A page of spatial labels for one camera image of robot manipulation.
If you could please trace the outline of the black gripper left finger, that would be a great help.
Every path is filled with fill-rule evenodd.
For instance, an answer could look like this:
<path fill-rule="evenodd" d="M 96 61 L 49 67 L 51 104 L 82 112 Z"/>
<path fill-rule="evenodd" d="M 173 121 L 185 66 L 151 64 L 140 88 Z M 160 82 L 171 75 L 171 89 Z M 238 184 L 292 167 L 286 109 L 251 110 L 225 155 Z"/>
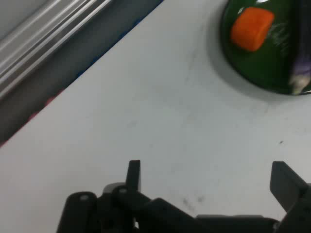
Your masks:
<path fill-rule="evenodd" d="M 92 192 L 68 196 L 59 233 L 191 233 L 194 218 L 163 199 L 140 192 L 140 161 L 129 162 L 126 180 L 97 197 Z"/>

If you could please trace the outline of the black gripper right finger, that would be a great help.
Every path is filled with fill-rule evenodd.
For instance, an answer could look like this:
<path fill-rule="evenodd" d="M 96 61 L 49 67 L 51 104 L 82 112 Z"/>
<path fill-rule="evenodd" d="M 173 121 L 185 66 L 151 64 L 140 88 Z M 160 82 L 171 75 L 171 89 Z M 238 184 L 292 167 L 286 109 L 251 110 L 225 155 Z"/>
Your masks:
<path fill-rule="evenodd" d="M 285 210 L 277 233 L 309 233 L 311 231 L 311 185 L 285 162 L 272 163 L 270 191 Z"/>

